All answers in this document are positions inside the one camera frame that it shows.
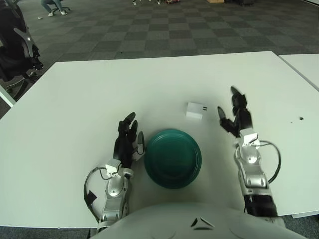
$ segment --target wire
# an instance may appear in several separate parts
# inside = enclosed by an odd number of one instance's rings
[[[88,195],[88,194],[87,194],[87,191],[86,191],[88,180],[89,180],[89,178],[91,177],[91,175],[92,175],[94,172],[98,171],[98,170],[99,170],[99,167],[96,167],[96,168],[92,169],[92,170],[89,172],[88,176],[86,177],[85,182],[84,182],[84,188],[83,188],[84,198],[86,198],[87,195]],[[97,216],[97,215],[95,214],[95,212],[93,211],[92,204],[88,206],[88,209],[90,210],[90,212],[91,212],[92,215],[94,216],[95,220],[96,220],[97,222],[99,222],[98,216]]]
[[[84,182],[84,187],[83,187],[84,198],[86,198],[87,195],[88,195],[88,193],[87,193],[87,184],[88,184],[89,178],[91,177],[91,175],[92,175],[93,173],[95,173],[96,171],[99,170],[99,171],[100,171],[101,178],[102,178],[103,180],[109,180],[109,179],[112,178],[112,177],[104,178],[103,175],[102,175],[101,169],[105,169],[105,170],[106,170],[106,167],[95,167],[95,168],[93,168],[93,169],[89,172],[88,176],[86,177],[85,182]],[[92,204],[88,206],[88,209],[90,210],[90,212],[91,212],[92,215],[94,216],[95,220],[96,220],[97,222],[99,222],[100,219],[99,219],[99,217],[95,214],[95,212],[94,212],[94,210],[93,210],[93,207],[92,207]]]
[[[101,178],[102,178],[103,180],[105,180],[105,181],[110,180],[112,177],[109,177],[109,178],[103,177],[101,169],[105,169],[105,170],[106,170],[106,167],[99,167]]]
[[[278,154],[278,165],[277,165],[277,169],[274,173],[274,175],[268,180],[268,183],[271,184],[278,176],[279,174],[279,171],[280,171],[280,168],[281,168],[281,154],[280,154],[280,151],[278,149],[278,147],[274,144],[274,143],[271,143],[270,141],[266,141],[266,140],[260,140],[260,142],[262,143],[265,143],[265,144],[262,144],[262,145],[254,145],[255,147],[263,147],[263,146],[267,146],[267,145],[271,145],[273,146],[276,151],[277,151],[277,154]]]

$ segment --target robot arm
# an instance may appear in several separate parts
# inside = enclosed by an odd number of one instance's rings
[[[252,119],[246,109],[247,101],[234,87],[231,87],[233,114],[235,120],[226,119],[218,107],[220,125],[237,139],[234,160],[238,166],[238,178],[248,214],[257,217],[276,217],[277,209],[272,198],[268,180],[260,166],[258,151],[260,141],[253,129]]]
[[[98,223],[98,232],[129,213],[130,179],[134,175],[131,169],[132,161],[141,158],[145,151],[142,131],[139,133],[137,145],[134,145],[138,128],[136,120],[130,128],[134,118],[133,112],[119,122],[119,137],[115,141],[113,158],[105,165],[108,176],[105,189],[106,203]]]

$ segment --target green plate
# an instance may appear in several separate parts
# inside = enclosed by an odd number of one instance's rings
[[[199,174],[201,153],[190,135],[168,129],[149,141],[144,164],[150,178],[160,186],[183,188]]]

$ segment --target gray carpet tile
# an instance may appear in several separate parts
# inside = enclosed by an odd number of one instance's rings
[[[181,0],[65,0],[71,11],[48,17],[39,0],[21,0],[26,23],[44,64],[57,61],[131,59],[271,50],[277,55],[319,53],[318,8],[301,0],[236,3]],[[9,107],[0,100],[0,118]],[[318,239],[315,217],[286,226]],[[0,238],[86,238],[87,230],[0,227]]]

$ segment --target small white box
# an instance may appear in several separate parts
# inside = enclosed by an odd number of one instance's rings
[[[188,102],[186,117],[202,119],[204,105]]]
[[[120,166],[121,162],[117,159],[110,159],[106,164],[105,164],[105,167],[106,167],[106,170],[107,170],[107,173],[117,173],[118,169],[119,169],[119,166]]]

